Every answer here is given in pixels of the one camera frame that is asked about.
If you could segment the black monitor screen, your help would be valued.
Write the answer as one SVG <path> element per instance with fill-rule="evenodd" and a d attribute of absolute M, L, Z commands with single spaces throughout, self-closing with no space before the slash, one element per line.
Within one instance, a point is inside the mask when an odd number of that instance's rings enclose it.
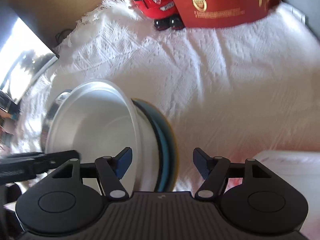
<path fill-rule="evenodd" d="M 19 104 L 26 91 L 59 56 L 1 0 L 1 109 Z"/>

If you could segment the white plastic tray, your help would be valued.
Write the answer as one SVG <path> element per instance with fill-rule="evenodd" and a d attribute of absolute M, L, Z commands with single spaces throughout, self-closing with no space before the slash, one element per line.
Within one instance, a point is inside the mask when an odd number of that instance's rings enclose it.
<path fill-rule="evenodd" d="M 267 168 L 297 189 L 308 201 L 308 216 L 301 233 L 308 239 L 320 237 L 320 154 L 319 152 L 263 151 L 254 156 Z"/>

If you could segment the stainless steel bowl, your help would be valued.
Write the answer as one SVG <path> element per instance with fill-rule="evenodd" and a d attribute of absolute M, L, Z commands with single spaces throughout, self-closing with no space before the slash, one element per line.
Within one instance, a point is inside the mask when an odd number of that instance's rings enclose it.
<path fill-rule="evenodd" d="M 71 91 L 72 91 L 71 89 L 64 90 L 53 100 L 51 106 L 49 107 L 49 110 L 42 123 L 42 131 L 40 136 L 40 146 L 41 146 L 42 152 L 44 152 L 46 149 L 46 141 L 48 138 L 48 133 L 52 125 L 53 119 L 57 113 L 57 110 L 60 108 L 63 102 L 67 99 Z"/>

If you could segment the white textured tablecloth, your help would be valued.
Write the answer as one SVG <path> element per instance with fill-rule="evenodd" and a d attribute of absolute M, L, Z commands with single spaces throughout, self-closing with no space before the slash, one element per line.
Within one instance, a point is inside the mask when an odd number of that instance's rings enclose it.
<path fill-rule="evenodd" d="M 179 153 L 176 191 L 202 184 L 196 147 L 234 162 L 319 152 L 319 41 L 284 5 L 234 28 L 157 32 L 122 0 L 104 0 L 56 50 L 59 60 L 22 100 L 13 153 L 39 151 L 52 101 L 93 79 L 166 117 Z"/>

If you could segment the panda figurine red suit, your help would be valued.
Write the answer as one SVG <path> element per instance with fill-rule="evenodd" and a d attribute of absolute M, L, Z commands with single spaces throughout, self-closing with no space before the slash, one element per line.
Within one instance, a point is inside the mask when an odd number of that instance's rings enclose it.
<path fill-rule="evenodd" d="M 137 7 L 146 17 L 153 19 L 157 31 L 184 29 L 184 23 L 173 0 L 125 0 Z"/>

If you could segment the red quail eggs bag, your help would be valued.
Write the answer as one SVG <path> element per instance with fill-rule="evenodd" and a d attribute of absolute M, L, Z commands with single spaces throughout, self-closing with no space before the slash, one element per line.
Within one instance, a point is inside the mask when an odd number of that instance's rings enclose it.
<path fill-rule="evenodd" d="M 227 28 L 265 18 L 279 0 L 174 0 L 187 28 Z"/>

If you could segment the white ceramic bowl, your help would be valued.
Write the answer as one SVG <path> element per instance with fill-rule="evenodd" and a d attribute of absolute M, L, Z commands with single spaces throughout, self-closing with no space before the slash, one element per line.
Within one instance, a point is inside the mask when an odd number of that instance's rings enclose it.
<path fill-rule="evenodd" d="M 160 174 L 156 134 L 147 116 L 107 80 L 73 89 L 50 120 L 46 153 L 76 150 L 82 163 L 132 149 L 132 163 L 121 179 L 128 193 L 154 191 Z"/>

